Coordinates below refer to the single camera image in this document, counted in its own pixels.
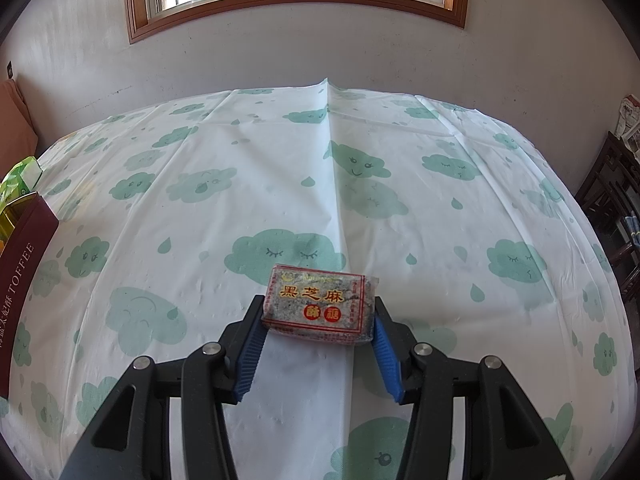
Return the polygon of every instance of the red box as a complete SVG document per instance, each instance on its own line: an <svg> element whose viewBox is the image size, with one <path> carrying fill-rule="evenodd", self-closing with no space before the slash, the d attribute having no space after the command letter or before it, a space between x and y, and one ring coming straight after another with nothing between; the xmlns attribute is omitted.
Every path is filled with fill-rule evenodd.
<svg viewBox="0 0 640 480"><path fill-rule="evenodd" d="M24 300L59 224L38 193L18 201L14 212L19 220L0 254L0 397L5 399L9 396L11 357Z"/></svg>

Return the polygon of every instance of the package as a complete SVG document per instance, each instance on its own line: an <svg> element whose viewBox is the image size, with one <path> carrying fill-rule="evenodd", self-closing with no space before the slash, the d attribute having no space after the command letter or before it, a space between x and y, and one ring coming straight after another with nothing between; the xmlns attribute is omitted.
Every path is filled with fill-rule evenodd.
<svg viewBox="0 0 640 480"><path fill-rule="evenodd" d="M361 274L276 265L262 322L298 338L345 345L373 339L378 279Z"/></svg>
<svg viewBox="0 0 640 480"><path fill-rule="evenodd" d="M620 115L614 132L617 138L622 136L640 122L640 102L635 95L629 94L620 103Z"/></svg>
<svg viewBox="0 0 640 480"><path fill-rule="evenodd" d="M17 223L15 213L6 208L12 202L29 194L38 183L42 169L38 161L28 156L7 173L0 184L0 254Z"/></svg>
<svg viewBox="0 0 640 480"><path fill-rule="evenodd" d="M58 228L58 219L36 192L5 206L12 224L0 254L0 397L9 394L9 371L24 300L38 264Z"/></svg>
<svg viewBox="0 0 640 480"><path fill-rule="evenodd" d="M32 156L16 164L0 184L0 211L12 200L30 193L41 175L42 169Z"/></svg>

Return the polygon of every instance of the green package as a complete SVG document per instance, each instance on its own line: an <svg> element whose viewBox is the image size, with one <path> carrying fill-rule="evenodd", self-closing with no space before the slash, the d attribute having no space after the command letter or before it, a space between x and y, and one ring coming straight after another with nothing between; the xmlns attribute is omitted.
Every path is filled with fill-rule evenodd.
<svg viewBox="0 0 640 480"><path fill-rule="evenodd" d="M16 164L0 184L0 212L9 202L30 193L41 175L42 169L33 156Z"/></svg>

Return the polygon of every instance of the snack package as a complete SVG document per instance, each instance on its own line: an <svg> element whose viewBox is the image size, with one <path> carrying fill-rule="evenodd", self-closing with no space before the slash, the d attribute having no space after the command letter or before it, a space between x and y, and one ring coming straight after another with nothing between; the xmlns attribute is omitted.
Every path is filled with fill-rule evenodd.
<svg viewBox="0 0 640 480"><path fill-rule="evenodd" d="M41 175L42 169L33 156L16 164L0 184L0 212L12 200L30 193Z"/></svg>
<svg viewBox="0 0 640 480"><path fill-rule="evenodd" d="M42 170L38 161L28 156L7 174L0 184L0 254L17 223L14 213L6 206L25 196L38 183Z"/></svg>
<svg viewBox="0 0 640 480"><path fill-rule="evenodd" d="M264 299L262 322L286 335L339 343L373 339L378 279L276 265Z"/></svg>

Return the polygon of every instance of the newspaper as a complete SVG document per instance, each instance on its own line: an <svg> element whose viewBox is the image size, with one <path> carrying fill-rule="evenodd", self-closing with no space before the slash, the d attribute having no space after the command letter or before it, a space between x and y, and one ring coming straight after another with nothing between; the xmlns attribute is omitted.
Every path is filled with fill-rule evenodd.
<svg viewBox="0 0 640 480"><path fill-rule="evenodd" d="M620 103L620 116L615 136L624 142L640 162L640 101L629 94Z"/></svg>

